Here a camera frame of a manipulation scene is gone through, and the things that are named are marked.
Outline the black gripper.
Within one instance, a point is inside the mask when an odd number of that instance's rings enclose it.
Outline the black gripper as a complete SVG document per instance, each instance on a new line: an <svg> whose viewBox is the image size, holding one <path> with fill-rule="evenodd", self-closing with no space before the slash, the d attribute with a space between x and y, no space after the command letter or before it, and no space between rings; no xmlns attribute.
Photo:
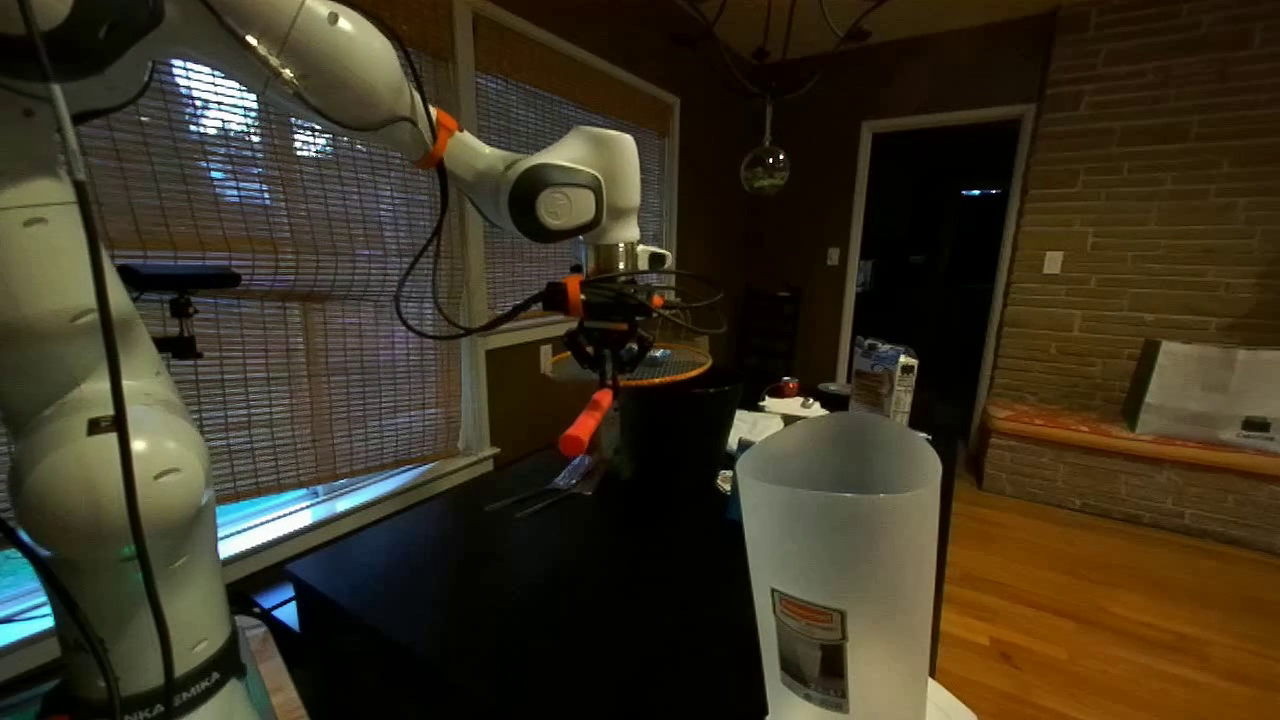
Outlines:
<svg viewBox="0 0 1280 720"><path fill-rule="evenodd" d="M656 310L656 293L640 279L569 277L564 310L573 314L564 348L594 378L635 371L650 350L642 320Z"/></svg>

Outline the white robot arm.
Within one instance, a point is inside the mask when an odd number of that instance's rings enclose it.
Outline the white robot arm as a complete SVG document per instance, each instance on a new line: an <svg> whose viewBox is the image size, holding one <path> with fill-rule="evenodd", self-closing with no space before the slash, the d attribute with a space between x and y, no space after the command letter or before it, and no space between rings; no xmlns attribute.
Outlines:
<svg viewBox="0 0 1280 720"><path fill-rule="evenodd" d="M578 122L504 151L344 0L2 0L0 414L61 637L51 720L263 720L214 550L208 443L93 235L76 119L188 53L440 173L534 239L640 245L640 146Z"/></svg>

